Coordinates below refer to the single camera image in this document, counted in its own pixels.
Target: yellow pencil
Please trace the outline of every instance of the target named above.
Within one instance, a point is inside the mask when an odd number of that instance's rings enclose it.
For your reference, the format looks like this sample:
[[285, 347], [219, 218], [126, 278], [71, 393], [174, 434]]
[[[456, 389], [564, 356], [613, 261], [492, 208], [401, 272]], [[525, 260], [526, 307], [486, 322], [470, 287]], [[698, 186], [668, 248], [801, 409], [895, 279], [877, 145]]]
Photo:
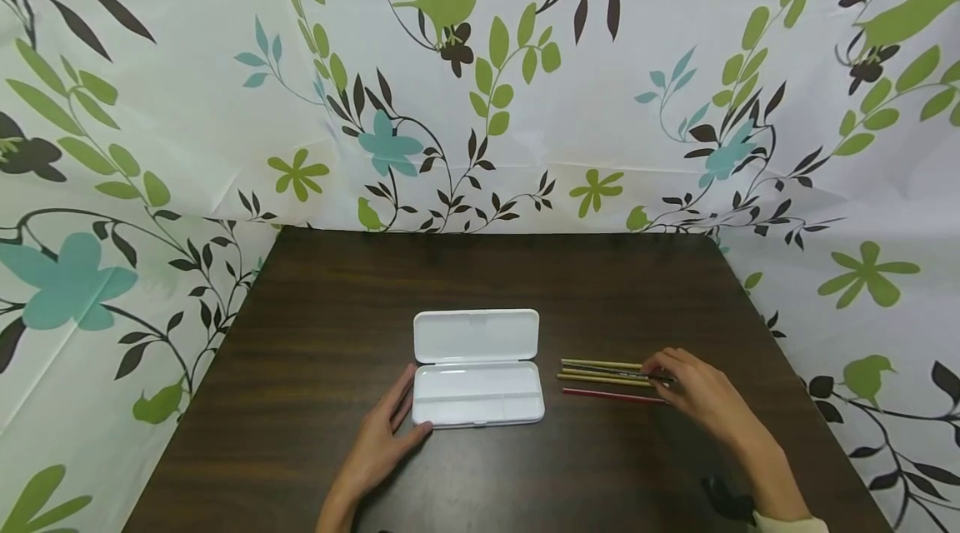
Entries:
[[585, 376], [585, 375], [567, 375], [558, 373], [558, 380], [564, 381], [592, 381], [594, 383], [612, 383], [614, 386], [633, 386], [633, 387], [653, 387], [646, 381], [634, 381], [630, 379], [613, 379], [610, 376]]
[[583, 366], [604, 366], [611, 369], [640, 369], [643, 368], [643, 364], [634, 364], [631, 362], [602, 362], [602, 361], [577, 361], [573, 358], [561, 358], [560, 363], [569, 364], [571, 366], [576, 364], [582, 364]]

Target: fabric backdrop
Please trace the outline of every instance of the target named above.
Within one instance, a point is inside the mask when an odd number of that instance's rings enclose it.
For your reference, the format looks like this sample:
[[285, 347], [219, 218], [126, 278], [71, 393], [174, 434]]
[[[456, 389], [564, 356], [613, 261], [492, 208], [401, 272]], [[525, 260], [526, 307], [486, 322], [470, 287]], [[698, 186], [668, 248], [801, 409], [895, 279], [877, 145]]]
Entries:
[[276, 223], [710, 236], [960, 531], [960, 0], [0, 1], [4, 533], [120, 531]]

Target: pencil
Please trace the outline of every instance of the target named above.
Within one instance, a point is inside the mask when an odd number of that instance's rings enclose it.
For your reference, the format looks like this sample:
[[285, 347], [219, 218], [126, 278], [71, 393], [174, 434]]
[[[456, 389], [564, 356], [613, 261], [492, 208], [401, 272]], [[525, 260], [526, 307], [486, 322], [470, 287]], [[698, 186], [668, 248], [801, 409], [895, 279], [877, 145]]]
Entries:
[[564, 387], [564, 394], [573, 396], [592, 396], [592, 398], [610, 398], [612, 400], [638, 401], [640, 403], [658, 403], [664, 406], [673, 406], [669, 401], [659, 398], [648, 398], [648, 396], [631, 396], [630, 394], [613, 394], [608, 391], [593, 391], [593, 389], [575, 389], [573, 387]]
[[576, 364], [582, 364], [585, 366], [605, 366], [612, 369], [642, 369], [643, 364], [634, 364], [631, 362], [604, 362], [604, 361], [579, 361], [579, 359], [574, 358], [561, 358], [561, 364], [569, 364], [571, 366]]
[[612, 383], [614, 386], [653, 387], [649, 381], [634, 381], [630, 379], [613, 379], [612, 376], [586, 376], [557, 374], [558, 380], [563, 381], [592, 381], [594, 383]]

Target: green flower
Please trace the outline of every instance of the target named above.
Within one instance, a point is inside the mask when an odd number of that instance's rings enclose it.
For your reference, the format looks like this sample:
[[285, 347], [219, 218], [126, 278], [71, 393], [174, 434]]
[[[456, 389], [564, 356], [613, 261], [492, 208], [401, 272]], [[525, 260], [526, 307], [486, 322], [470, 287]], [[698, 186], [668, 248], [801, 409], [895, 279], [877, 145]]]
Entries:
[[14, 275], [38, 289], [23, 310], [31, 329], [57, 329], [70, 319], [86, 331], [113, 326], [113, 314], [101, 303], [130, 291], [138, 275], [113, 266], [100, 268], [100, 241], [88, 232], [64, 239], [53, 259], [25, 245], [0, 243], [0, 262]]
[[620, 193], [623, 192], [623, 187], [608, 185], [620, 177], [623, 177], [623, 173], [613, 173], [602, 181], [599, 181], [599, 177], [600, 173], [597, 169], [589, 169], [587, 172], [587, 185], [574, 187], [573, 190], [570, 190], [570, 197], [575, 198], [581, 195], [583, 197], [583, 201], [580, 203], [580, 218], [587, 216], [590, 203], [593, 203], [594, 212], [600, 212], [601, 197], [605, 197], [605, 195], [620, 195]]
[[277, 193], [284, 193], [290, 186], [290, 181], [294, 184], [294, 193], [297, 194], [297, 199], [301, 202], [306, 202], [306, 198], [308, 198], [308, 191], [306, 191], [308, 187], [316, 193], [323, 193], [322, 188], [310, 177], [326, 175], [330, 172], [330, 169], [322, 162], [314, 162], [313, 165], [304, 167], [303, 161], [306, 160], [307, 154], [308, 150], [306, 148], [298, 149], [297, 154], [294, 155], [294, 166], [292, 167], [276, 156], [267, 159], [268, 165], [284, 173], [277, 179]]
[[874, 242], [860, 244], [860, 262], [842, 252], [833, 252], [830, 254], [830, 256], [833, 256], [833, 261], [840, 267], [851, 269], [851, 272], [835, 276], [832, 280], [823, 283], [817, 289], [817, 293], [822, 296], [829, 296], [846, 289], [840, 299], [837, 300], [837, 308], [846, 308], [850, 306], [853, 300], [857, 299], [857, 295], [866, 286], [867, 291], [873, 297], [873, 301], [879, 306], [890, 307], [897, 304], [897, 300], [901, 296], [899, 289], [880, 273], [912, 275], [919, 273], [920, 267], [913, 262], [877, 264], [879, 255], [880, 247]]

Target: wooden table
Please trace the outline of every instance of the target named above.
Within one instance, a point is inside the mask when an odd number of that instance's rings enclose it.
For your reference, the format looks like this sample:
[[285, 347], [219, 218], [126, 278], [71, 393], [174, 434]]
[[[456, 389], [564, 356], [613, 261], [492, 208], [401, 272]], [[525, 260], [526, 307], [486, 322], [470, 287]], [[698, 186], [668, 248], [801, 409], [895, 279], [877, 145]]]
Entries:
[[490, 307], [541, 314], [542, 423], [436, 431], [362, 504], [355, 531], [727, 531], [706, 523], [683, 439], [658, 426], [672, 409], [565, 396], [554, 379], [562, 356], [641, 361], [668, 345], [730, 376], [833, 531], [889, 531], [705, 237], [291, 227], [126, 531], [312, 533], [360, 420], [413, 360], [414, 315]]

